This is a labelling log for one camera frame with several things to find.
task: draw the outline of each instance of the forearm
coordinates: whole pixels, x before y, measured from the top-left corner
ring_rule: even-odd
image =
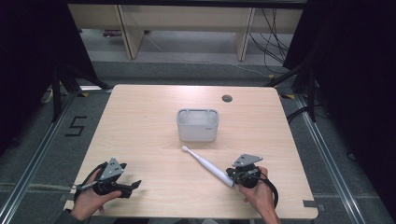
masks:
[[[280,224],[280,219],[275,210],[262,211],[260,212],[260,216],[265,224]]]

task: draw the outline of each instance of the black clamp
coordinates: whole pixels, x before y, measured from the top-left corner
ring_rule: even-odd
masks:
[[[76,193],[74,196],[74,201],[76,201],[78,195],[85,189],[92,188],[98,195],[106,195],[112,191],[121,191],[121,196],[119,198],[129,198],[131,197],[132,191],[139,188],[141,180],[134,182],[130,186],[121,185],[117,183],[117,180],[123,173],[126,167],[126,163],[119,164],[115,158],[111,158],[109,162],[104,162],[98,165],[92,172],[87,176],[84,182],[80,185],[76,185]],[[96,175],[94,181],[87,184],[87,181],[98,169],[101,171]]]

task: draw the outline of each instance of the white plastic bin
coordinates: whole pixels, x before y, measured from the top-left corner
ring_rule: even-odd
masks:
[[[180,109],[177,112],[178,136],[183,142],[213,142],[219,127],[214,109]]]

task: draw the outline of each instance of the hand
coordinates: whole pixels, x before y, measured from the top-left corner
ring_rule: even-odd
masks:
[[[87,184],[90,184],[95,179],[96,175],[99,173],[100,169],[94,172]],[[93,189],[83,190],[77,197],[76,203],[73,206],[70,215],[78,220],[85,220],[90,217],[93,213],[99,210],[101,213],[105,212],[103,205],[108,201],[116,199],[121,196],[121,191],[113,191],[106,195],[98,195]]]
[[[259,169],[263,173],[261,178],[267,178],[268,170],[260,166]],[[264,182],[259,180],[256,187],[253,189],[245,188],[242,185],[238,185],[238,188],[239,191],[245,195],[244,202],[250,203],[260,216],[262,216],[262,219],[266,224],[280,223],[274,206],[273,192]]]

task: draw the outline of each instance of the toothbrush handle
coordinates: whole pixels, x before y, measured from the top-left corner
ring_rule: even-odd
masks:
[[[229,187],[233,186],[233,180],[231,180],[230,177],[228,177],[224,172],[222,172],[219,167],[215,166],[212,162],[200,158],[198,160],[207,170],[209,170],[213,175],[217,176],[220,180],[222,180],[224,183],[226,183]]]

